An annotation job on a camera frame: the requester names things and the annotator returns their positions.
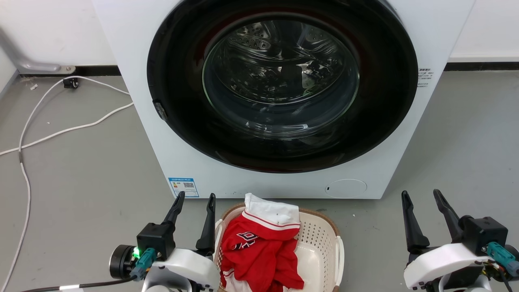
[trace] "sticker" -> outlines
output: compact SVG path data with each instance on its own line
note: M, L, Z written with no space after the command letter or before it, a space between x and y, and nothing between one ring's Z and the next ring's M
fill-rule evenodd
M173 192L175 193L175 197L179 195L180 192L184 191L186 193L186 198L198 198L198 191L196 189L195 181L192 178L178 178L178 177L170 177L169 183L173 188Z
M418 69L418 87L427 87L432 80L434 72L431 68L420 68Z

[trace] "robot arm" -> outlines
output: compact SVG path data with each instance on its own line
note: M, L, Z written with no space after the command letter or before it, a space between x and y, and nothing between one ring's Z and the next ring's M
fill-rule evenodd
M110 259L110 275L116 279L144 280L142 292L217 291L220 272L213 263L216 197L211 194L207 216L196 250L177 248L173 238L182 211L180 192L161 224L148 223L137 235L137 246L119 245Z
M443 292L445 289L468 288L466 291L491 291L494 278L508 285L519 280L517 250L506 245L508 229L491 217L461 219L439 190L433 191L438 210L444 215L452 242L429 247L413 213L413 203L402 192L404 226L409 261L404 270L407 288Z

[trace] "white washing machine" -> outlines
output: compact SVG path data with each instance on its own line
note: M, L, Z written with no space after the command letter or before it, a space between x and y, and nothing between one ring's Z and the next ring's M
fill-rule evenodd
M381 198L474 0L93 0L187 197Z

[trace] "cable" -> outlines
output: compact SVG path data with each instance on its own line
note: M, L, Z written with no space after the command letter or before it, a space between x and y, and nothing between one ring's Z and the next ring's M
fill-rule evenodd
M91 288L91 287L101 287L101 286L110 286L117 285L122 283L127 283L137 278L136 275L131 276L122 280L108 281L108 282L97 282L97 283L87 283L87 284L76 284L76 285L66 285L66 286L53 286L53 287L45 287L45 288L37 288L31 290L25 290L23 292L46 292L46 291L59 291L59 290L67 290L67 289L78 289L78 288Z
M31 213L31 184L29 183L29 179L27 177L27 172L25 171L25 167L23 166L23 156L22 156L22 149L23 148L27 148L29 146L32 146L32 145L35 145L35 144L38 144L40 142L43 142L45 140L48 140L52 137L55 137L59 134L62 134L62 133L65 133L65 132L68 132L68 131L72 131L72 130L76 130L76 129L81 129L81 128L86 128L86 127L90 127L90 126L94 126L94 125L97 125L98 123L102 122L103 120L105 120L106 118L108 118L109 116L111 116L112 114L120 111L120 110L123 110L125 108L128 108L130 106L133 105L133 102L131 104L128 104L124 107L121 107L119 109L116 109L116 110L113 110L112 112L110 112L109 114L107 114L106 116L102 117L99 121L95 122L95 123L92 123L92 124L88 124L88 125L82 125L82 126L78 126L78 127L73 127L73 128L69 128L69 129L66 129L66 130L63 130L63 131L60 131L60 132L57 132L55 134L52 134L50 136L47 136L45 138L42 138L42 139L39 139L35 142L32 142L30 144L27 144L27 145L24 145L22 146L22 141L23 141L23 136L25 135L25 131L27 130L27 126L29 125L29 122L31 121L31 118L32 116L34 115L34 112L36 112L36 109L38 108L38 106L42 103L43 99L47 96L47 94L49 94L49 92L56 86L58 86L60 83L63 82L63 80L66 80L66 79L70 79L70 78L80 78L80 79L85 79L85 80L89 80L89 81L92 81L94 83L97 83L97 84L101 84L101 85L104 85L104 86L107 86L107 87L110 87L118 92L121 92L121 93L124 93L126 95L130 95L128 92L126 91L123 91L123 90L120 90L118 88L115 88L111 85L108 85L108 84L105 84L105 83L102 83L102 82L99 82L99 81L96 81L96 80L93 80L93 79L90 79L90 78L86 78L86 77L82 77L82 76L69 76L69 77L66 77L66 78L63 78L61 79L60 81L56 82L54 85L52 85L49 90L47 90L47 92L45 92L45 94L42 96L42 98L39 100L38 104L34 107L33 111L31 112L31 114L29 115L29 118L27 119L27 122L25 123L25 126L23 127L23 131L22 131L22 134L20 135L20 141L18 143L18 148L14 148L14 149L11 149L11 150L7 150L7 151L4 151L4 152L0 152L0 155L3 155L3 154L6 154L6 153L10 153L10 152L13 152L13 151L16 151L18 150L18 158L20 160L20 167L22 169L22 173L23 173L23 177L25 178L25 182L27 183L27 212L25 214L25 224L23 225L23 230L22 230L22 235L20 237L20 242L18 243L18 247L16 248L16 253L15 253L15 257L14 259L12 260L12 263L11 263L11 267L9 268L9 272L7 273L7 277L5 279L5 282L4 282L4 285L2 286L2 290L1 292L5 292L5 289L7 287L7 284L9 284L9 280L11 279L11 276L12 276L12 272L14 271L15 269L15 265L16 265L16 262L18 260L18 256L20 255L20 250L22 248L22 244L23 244L23 240L25 238L25 233L27 232L27 225L29 224L29 215Z
M504 273L501 269L497 269L499 271L499 275L501 275L501 279L503 280L504 285L507 287L508 292L513 292L512 287L510 287L510 284L508 284L507 278L504 276Z
M61 130L59 132L56 132L56 133L54 133L52 135L48 135L48 136L46 136L44 138L41 138L41 139L39 139L37 141L34 141L32 143L25 144L24 146L22 146L22 149L25 149L27 147L36 145L36 144L38 144L40 142L43 142L43 141L47 141L50 138L56 137L57 135L61 135L61 134L66 133L66 132L70 132L70 131L73 131L73 130L78 130L78 129L83 129L83 128L88 128L88 127L91 127L91 126L95 126L95 125L99 124L100 122L104 121L109 116L115 114L116 112L119 112L119 111L122 111L124 109L127 109L127 108L131 107L132 105L133 105L133 102L130 103L130 104L125 105L124 107L120 107L118 109L115 109L115 110L109 112L106 116L100 118L97 122L94 122L94 123L91 123L91 124L82 125L82 126L77 126L77 127L73 127L73 128L68 128L68 129L65 129L65 130ZM7 154L7 153L11 153L11 152L17 151L17 150L18 150L18 148L13 148L13 149L6 150L4 152L0 152L0 156L2 156L4 154Z

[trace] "laundry basket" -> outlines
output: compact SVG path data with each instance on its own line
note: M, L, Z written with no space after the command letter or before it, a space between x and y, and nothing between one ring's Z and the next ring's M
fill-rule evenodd
M238 204L216 223L216 256L214 263L222 263L222 237L231 220L240 215L245 204ZM344 270L344 245L335 224L319 212L299 209L301 229L296 235L297 272L305 281L304 292L337 292ZM225 291L220 283L220 292Z

